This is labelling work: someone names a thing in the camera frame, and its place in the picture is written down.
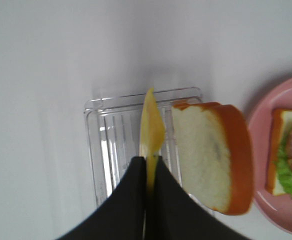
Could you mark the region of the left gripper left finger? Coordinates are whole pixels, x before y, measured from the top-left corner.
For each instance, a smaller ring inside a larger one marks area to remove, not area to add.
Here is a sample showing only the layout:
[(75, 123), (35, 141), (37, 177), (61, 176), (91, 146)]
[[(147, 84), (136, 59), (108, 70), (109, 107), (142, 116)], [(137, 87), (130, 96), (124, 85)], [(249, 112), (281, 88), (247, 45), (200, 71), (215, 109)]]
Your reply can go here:
[(87, 219), (60, 240), (141, 240), (143, 238), (146, 162), (131, 159), (112, 194)]

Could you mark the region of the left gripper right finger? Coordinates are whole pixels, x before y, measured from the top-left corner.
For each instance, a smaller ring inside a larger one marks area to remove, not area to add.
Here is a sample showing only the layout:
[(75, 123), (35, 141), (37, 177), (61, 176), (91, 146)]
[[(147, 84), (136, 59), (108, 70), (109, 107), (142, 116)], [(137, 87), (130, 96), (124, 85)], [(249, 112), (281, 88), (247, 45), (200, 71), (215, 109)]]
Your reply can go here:
[(146, 240), (246, 240), (202, 209), (177, 183), (162, 160), (146, 212)]

